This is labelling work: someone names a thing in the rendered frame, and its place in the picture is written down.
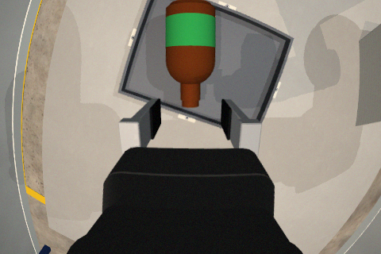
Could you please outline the brown bottle with green label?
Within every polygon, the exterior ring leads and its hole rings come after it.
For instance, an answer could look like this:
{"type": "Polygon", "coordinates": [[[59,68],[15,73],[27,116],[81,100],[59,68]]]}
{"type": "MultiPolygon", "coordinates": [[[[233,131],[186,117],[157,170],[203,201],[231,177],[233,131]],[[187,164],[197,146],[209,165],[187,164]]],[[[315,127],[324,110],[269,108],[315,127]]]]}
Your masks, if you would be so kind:
{"type": "Polygon", "coordinates": [[[198,107],[200,86],[215,66],[215,8],[205,0],[176,0],[166,8],[166,66],[180,83],[186,108],[198,107]]]}

